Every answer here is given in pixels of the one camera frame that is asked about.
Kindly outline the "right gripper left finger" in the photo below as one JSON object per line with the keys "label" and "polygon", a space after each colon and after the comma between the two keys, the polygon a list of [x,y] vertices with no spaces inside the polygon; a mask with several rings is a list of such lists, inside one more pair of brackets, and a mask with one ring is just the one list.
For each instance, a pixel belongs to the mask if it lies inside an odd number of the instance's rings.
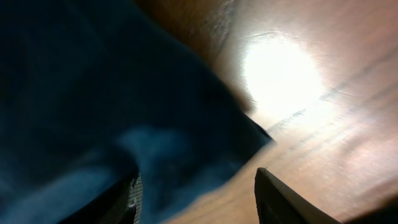
{"label": "right gripper left finger", "polygon": [[135,170],[60,224],[139,223],[142,190],[141,174]]}

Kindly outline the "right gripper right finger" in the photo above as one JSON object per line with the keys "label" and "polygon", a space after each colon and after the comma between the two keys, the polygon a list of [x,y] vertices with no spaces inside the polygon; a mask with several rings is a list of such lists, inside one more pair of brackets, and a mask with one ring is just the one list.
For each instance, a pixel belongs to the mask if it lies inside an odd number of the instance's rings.
{"label": "right gripper right finger", "polygon": [[339,224],[263,167],[256,171],[254,193],[260,224]]}

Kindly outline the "navy blue shorts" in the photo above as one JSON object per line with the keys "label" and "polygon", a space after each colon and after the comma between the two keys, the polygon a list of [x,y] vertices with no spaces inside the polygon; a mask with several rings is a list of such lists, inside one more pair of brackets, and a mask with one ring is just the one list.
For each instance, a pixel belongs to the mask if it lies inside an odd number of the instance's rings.
{"label": "navy blue shorts", "polygon": [[160,223],[270,141],[132,1],[1,2],[2,223],[91,223],[75,213],[136,171]]}

